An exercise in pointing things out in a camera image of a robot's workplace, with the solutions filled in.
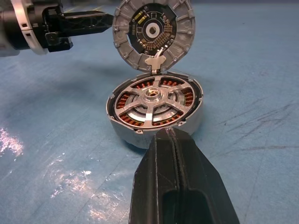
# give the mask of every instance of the black circuit board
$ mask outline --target black circuit board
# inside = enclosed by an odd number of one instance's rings
[[[150,3],[136,11],[128,33],[132,47],[154,56],[162,47],[172,45],[177,33],[177,15],[167,5]]]

